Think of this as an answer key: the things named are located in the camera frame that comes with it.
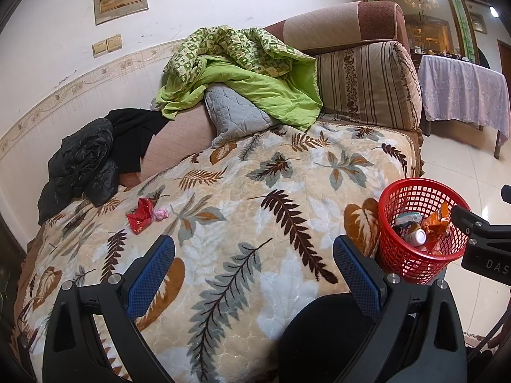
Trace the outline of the wall panel box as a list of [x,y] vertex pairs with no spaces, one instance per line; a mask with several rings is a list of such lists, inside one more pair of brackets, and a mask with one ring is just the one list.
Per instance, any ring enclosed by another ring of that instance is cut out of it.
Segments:
[[94,0],[95,25],[147,10],[147,0]]

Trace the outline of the red crumpled wrapper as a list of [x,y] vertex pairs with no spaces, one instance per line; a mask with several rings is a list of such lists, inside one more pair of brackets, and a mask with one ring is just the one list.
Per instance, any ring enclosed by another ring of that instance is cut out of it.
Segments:
[[126,215],[128,225],[134,234],[140,234],[154,220],[153,203],[150,199],[139,198],[135,210]]

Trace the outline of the orange foil wrapper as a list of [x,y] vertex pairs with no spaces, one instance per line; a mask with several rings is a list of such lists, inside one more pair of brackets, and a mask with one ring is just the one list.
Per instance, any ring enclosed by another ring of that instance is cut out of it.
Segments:
[[427,234],[426,248],[428,250],[449,234],[449,225],[450,212],[447,202],[443,202],[438,209],[422,220],[421,227]]

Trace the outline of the green patterned quilt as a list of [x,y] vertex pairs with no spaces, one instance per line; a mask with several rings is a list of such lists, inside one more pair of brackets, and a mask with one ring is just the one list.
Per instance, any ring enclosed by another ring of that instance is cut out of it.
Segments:
[[173,119],[222,83],[281,123],[301,131],[323,106],[317,61],[265,29],[200,28],[173,52],[152,109]]

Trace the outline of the teal tissue packet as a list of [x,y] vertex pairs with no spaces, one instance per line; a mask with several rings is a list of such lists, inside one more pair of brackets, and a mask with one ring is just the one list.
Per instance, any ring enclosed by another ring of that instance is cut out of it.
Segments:
[[423,215],[420,212],[401,213],[396,216],[393,227],[404,228],[413,223],[420,224],[422,219]]

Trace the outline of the black cloth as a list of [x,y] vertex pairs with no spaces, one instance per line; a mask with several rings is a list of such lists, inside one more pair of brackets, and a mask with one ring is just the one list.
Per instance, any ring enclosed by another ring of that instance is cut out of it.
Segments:
[[113,144],[110,157],[119,174],[140,173],[141,161],[152,138],[168,123],[161,112],[136,108],[122,108],[106,116],[113,126]]

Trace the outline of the red cigarette box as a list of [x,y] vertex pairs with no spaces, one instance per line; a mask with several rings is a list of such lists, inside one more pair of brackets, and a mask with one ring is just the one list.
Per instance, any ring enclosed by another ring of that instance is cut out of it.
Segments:
[[426,240],[427,234],[420,227],[412,229],[404,235],[404,241],[413,247],[420,247],[425,245]]

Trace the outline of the table with lilac cloth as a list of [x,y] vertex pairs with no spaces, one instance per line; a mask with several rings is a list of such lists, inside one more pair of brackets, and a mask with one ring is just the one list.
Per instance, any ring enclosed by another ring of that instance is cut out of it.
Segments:
[[424,55],[417,73],[427,127],[456,120],[497,131],[494,157],[510,139],[510,97],[502,73],[443,56]]

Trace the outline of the leaf-patterned beige blanket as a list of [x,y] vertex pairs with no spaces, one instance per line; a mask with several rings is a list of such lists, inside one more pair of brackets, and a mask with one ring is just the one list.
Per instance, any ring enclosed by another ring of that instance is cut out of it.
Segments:
[[[187,156],[106,204],[71,202],[42,226],[19,291],[20,330],[36,376],[62,284],[123,273],[166,234],[176,257],[136,324],[176,382],[271,380],[277,340],[318,297],[347,291],[332,244],[378,247],[378,199],[420,172],[413,133],[283,125]],[[139,198],[169,217],[134,234]]]

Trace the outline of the pink crumpled paper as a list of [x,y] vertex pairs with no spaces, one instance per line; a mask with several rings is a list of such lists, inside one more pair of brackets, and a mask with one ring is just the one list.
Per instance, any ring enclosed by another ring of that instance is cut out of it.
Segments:
[[166,208],[157,208],[153,210],[152,215],[155,221],[160,222],[169,217],[169,211]]

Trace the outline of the grey quilted pillow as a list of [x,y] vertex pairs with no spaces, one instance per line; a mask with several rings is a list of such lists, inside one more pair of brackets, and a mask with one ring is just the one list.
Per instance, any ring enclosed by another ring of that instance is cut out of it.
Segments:
[[278,120],[221,83],[212,84],[206,89],[203,102],[217,131],[211,141],[214,148],[279,124]]

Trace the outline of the red plastic trash basket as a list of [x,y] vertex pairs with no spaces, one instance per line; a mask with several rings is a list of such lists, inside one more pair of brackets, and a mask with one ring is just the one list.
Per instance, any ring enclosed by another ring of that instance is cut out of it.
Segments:
[[453,189],[430,179],[406,178],[386,187],[378,202],[380,267],[427,284],[461,258],[468,237],[451,221],[455,206],[469,209]]

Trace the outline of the gold wall switches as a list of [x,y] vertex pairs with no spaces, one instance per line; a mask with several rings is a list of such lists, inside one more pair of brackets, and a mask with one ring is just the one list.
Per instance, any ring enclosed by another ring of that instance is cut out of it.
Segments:
[[121,35],[114,35],[92,45],[93,57],[97,58],[107,53],[112,53],[123,46]]

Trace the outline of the black puffer jacket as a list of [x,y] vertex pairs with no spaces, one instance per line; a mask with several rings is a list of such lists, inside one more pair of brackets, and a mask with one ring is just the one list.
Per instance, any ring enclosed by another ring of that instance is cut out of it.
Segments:
[[106,118],[97,118],[62,139],[48,162],[49,180],[37,204],[40,225],[77,198],[84,196],[97,207],[113,198],[119,169],[110,157],[112,146],[113,125]]

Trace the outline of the striped brown headboard cushion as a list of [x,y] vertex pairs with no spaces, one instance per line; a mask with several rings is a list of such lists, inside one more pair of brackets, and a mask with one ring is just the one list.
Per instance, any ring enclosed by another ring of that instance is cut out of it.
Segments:
[[351,2],[266,30],[316,59],[322,111],[330,118],[418,130],[422,95],[398,4]]

